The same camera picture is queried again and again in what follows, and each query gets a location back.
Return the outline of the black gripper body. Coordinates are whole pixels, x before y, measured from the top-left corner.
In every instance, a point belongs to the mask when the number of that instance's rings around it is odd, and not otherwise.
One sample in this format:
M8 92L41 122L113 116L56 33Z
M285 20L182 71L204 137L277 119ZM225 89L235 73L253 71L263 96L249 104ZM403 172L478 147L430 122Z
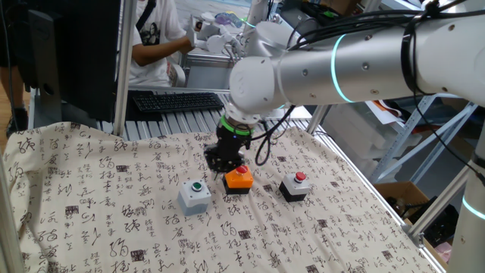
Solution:
M216 153L218 155L238 155L242 146L249 146L252 136L248 131L219 127L217 138Z

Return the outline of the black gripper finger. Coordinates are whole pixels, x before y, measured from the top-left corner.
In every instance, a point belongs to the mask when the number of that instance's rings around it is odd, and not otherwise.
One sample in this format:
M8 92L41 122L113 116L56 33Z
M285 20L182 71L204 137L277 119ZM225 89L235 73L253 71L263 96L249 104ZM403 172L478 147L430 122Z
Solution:
M221 157L218 153L217 144L205 145L204 157L208 165L208 169L211 171L211 179L217 179L222 172Z
M235 157L234 159L221 162L219 170L216 171L215 174L217 176L226 174L244 164L245 164L245 154L244 152L239 151L237 157Z

